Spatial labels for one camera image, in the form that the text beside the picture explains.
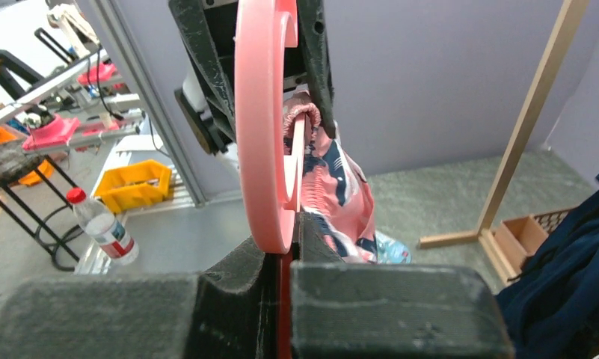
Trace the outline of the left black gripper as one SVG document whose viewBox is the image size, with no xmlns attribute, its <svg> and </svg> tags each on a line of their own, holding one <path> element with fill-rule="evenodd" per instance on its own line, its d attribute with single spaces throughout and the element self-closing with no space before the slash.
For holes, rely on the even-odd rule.
<svg viewBox="0 0 599 359">
<path fill-rule="evenodd" d="M 321 127 L 336 137 L 323 1 L 173 0 L 168 7 L 214 123 L 229 139 L 236 138 L 233 90 L 249 80 L 264 81 L 257 90 L 307 84 Z"/>
</svg>

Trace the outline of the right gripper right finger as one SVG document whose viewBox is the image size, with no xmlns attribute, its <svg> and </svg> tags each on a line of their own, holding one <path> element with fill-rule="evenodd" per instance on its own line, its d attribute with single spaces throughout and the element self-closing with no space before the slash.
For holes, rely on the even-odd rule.
<svg viewBox="0 0 599 359">
<path fill-rule="evenodd" d="M 513 358 L 490 287 L 464 266 L 344 263 L 291 221 L 292 358 Z"/>
</svg>

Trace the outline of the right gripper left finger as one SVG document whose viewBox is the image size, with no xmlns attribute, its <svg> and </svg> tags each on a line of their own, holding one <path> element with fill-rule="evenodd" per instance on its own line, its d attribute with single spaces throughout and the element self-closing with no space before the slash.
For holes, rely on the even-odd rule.
<svg viewBox="0 0 599 359">
<path fill-rule="evenodd" d="M 271 358 L 274 267 L 248 239 L 198 273 L 36 278 L 0 306 L 0 358 Z"/>
</svg>

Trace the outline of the pink plastic hanger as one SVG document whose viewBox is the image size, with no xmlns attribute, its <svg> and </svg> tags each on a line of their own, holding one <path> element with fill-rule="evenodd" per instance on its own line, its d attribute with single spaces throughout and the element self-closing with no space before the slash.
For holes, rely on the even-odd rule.
<svg viewBox="0 0 599 359">
<path fill-rule="evenodd" d="M 263 80 L 235 89 L 236 143 L 243 201 L 257 247 L 287 254 L 292 245 L 301 189 L 304 120 L 295 124 L 295 144 L 283 147 L 283 93 L 257 90 Z"/>
</svg>

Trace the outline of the pink patterned shorts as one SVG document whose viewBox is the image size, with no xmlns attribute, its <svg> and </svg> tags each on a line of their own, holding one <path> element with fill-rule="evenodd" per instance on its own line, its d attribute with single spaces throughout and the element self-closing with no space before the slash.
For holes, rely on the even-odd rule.
<svg viewBox="0 0 599 359">
<path fill-rule="evenodd" d="M 283 103 L 283 147 L 289 155 L 295 124 L 305 116 L 301 208 L 319 227 L 325 244 L 347 263 L 377 263 L 375 201 L 360 166 L 330 138 L 306 90 Z"/>
</svg>

